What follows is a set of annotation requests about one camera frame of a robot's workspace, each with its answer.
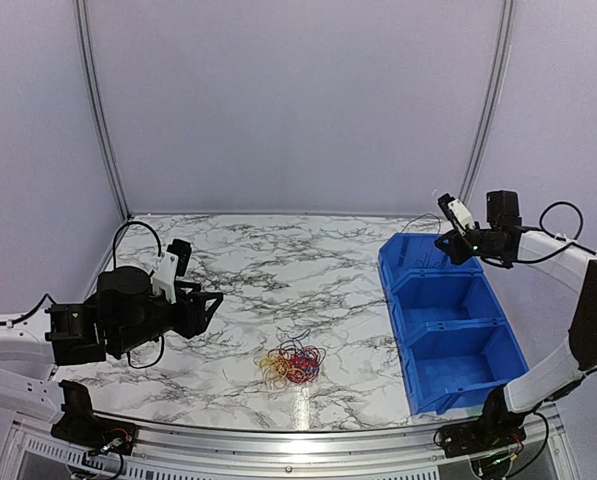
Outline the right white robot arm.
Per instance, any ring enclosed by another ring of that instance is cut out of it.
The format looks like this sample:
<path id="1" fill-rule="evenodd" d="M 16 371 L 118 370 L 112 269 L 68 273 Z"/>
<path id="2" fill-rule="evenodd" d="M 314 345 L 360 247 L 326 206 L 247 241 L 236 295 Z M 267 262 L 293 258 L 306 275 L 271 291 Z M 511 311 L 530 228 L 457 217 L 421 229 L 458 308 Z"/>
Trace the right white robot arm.
<path id="1" fill-rule="evenodd" d="M 554 330 L 540 336 L 548 343 L 544 358 L 485 400 L 473 438 L 493 448 L 527 414 L 567 396 L 597 373 L 597 249 L 582 245 L 576 235 L 526 224 L 514 191 L 487 193 L 484 223 L 456 196 L 444 194 L 437 204 L 450 227 L 436 247 L 454 265 L 477 259 L 503 271 L 526 268 L 528 286 L 513 288 L 506 299 L 524 301 L 522 312 Z"/>

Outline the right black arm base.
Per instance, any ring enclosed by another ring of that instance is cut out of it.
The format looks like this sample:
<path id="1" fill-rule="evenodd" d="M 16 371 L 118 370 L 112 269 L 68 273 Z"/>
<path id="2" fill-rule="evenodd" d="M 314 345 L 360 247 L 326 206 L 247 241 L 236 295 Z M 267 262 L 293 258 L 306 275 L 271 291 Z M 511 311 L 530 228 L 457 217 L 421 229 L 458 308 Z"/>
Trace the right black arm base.
<path id="1" fill-rule="evenodd" d="M 499 386 L 489 393 L 478 418 L 442 426 L 435 432 L 433 442 L 447 458 L 519 444 L 526 438 L 526 416 L 507 408 L 504 388 Z"/>

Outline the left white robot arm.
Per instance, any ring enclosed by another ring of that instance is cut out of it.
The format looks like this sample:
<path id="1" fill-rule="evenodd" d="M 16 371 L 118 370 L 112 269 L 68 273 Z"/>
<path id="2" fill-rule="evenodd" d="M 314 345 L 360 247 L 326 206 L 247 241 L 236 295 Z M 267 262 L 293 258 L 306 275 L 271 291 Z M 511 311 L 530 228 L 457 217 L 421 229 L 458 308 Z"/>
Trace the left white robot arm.
<path id="1" fill-rule="evenodd" d="M 203 334 L 224 300 L 175 272 L 148 274 L 131 266 L 99 275 L 93 295 L 76 304 L 37 305 L 17 319 L 0 320 L 0 365 L 28 361 L 78 366 L 130 357 L 168 332 L 191 339 Z M 0 366 L 0 406 L 56 425 L 84 445 L 103 438 L 88 389 L 77 382 L 33 380 Z"/>

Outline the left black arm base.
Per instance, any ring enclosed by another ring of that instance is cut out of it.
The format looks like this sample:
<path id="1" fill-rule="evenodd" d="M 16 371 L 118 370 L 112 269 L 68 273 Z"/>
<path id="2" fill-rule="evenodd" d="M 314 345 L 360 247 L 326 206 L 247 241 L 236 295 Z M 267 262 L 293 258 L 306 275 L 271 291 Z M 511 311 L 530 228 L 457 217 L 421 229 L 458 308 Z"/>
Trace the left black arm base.
<path id="1" fill-rule="evenodd" d="M 132 452 L 138 433 L 136 424 L 96 415 L 84 385 L 62 380 L 58 386 L 63 402 L 61 415 L 51 427 L 54 438 L 88 447 L 95 455 L 108 451 L 122 455 Z"/>

